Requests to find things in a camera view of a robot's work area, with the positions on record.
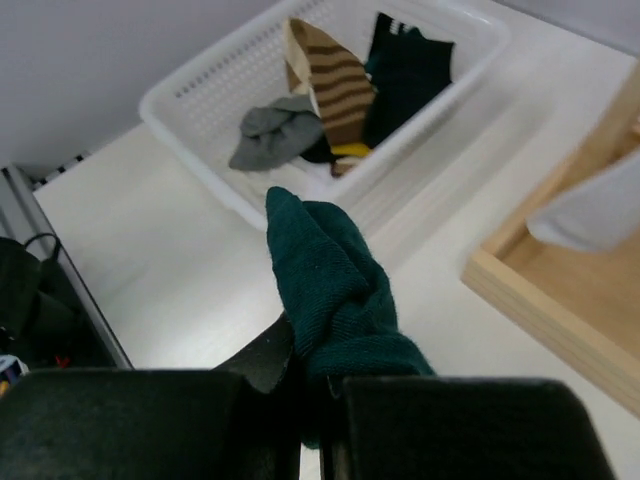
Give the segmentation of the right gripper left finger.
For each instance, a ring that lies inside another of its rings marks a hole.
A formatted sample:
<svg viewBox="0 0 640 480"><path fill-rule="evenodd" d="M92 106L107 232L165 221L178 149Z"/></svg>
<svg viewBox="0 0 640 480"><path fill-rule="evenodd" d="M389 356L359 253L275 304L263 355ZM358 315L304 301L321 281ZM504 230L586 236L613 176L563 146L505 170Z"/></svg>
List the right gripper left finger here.
<svg viewBox="0 0 640 480"><path fill-rule="evenodd" d="M69 369L1 400L5 479L294 479L293 333L278 319L212 370Z"/></svg>

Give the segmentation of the teal green sock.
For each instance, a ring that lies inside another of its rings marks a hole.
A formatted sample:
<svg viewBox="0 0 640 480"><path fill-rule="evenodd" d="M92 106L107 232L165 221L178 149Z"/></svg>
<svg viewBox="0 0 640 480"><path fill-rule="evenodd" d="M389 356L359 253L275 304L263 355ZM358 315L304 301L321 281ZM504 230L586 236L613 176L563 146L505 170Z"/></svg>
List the teal green sock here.
<svg viewBox="0 0 640 480"><path fill-rule="evenodd" d="M389 278L344 210L283 187L268 190L265 206L272 271L302 370L302 442L317 449L344 378L434 371L400 331Z"/></svg>

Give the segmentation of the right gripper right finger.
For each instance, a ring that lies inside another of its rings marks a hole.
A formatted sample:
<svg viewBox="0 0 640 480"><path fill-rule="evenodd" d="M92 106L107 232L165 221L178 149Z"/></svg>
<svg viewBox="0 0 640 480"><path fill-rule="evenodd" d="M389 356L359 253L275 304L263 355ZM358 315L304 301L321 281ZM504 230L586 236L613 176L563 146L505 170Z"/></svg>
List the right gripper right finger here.
<svg viewBox="0 0 640 480"><path fill-rule="evenodd" d="M325 479L612 479L582 402L549 379L348 378Z"/></svg>

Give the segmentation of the white striped sock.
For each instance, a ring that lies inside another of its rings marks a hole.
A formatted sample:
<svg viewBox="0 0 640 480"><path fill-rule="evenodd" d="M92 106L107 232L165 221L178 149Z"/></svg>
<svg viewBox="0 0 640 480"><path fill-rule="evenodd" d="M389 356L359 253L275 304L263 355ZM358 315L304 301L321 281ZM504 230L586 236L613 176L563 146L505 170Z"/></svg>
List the white striped sock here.
<svg viewBox="0 0 640 480"><path fill-rule="evenodd" d="M639 152L560 194L526 221L538 241L577 251L609 251L639 229Z"/></svg>

